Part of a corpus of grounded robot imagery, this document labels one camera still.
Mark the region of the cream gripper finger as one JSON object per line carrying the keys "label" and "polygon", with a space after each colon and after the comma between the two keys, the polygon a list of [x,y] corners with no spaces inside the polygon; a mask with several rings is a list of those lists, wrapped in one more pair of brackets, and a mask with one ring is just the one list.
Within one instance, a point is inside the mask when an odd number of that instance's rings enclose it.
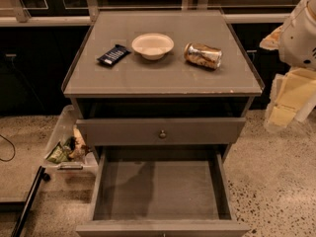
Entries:
{"label": "cream gripper finger", "polygon": [[266,50],[278,50],[279,48],[279,35],[281,32],[281,27],[276,28],[260,42],[260,48]]}
{"label": "cream gripper finger", "polygon": [[265,113],[265,128],[287,128],[293,121],[304,122],[316,107],[316,71],[291,67],[277,74]]}

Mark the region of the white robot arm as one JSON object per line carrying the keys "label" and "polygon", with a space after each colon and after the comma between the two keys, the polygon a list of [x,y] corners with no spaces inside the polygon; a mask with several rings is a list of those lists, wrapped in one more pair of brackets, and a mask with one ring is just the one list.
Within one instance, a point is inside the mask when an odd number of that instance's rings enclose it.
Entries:
{"label": "white robot arm", "polygon": [[277,50],[290,66],[273,81],[266,130],[282,130],[294,119],[303,122],[315,108],[316,0],[301,0],[284,23],[262,39],[260,48]]}

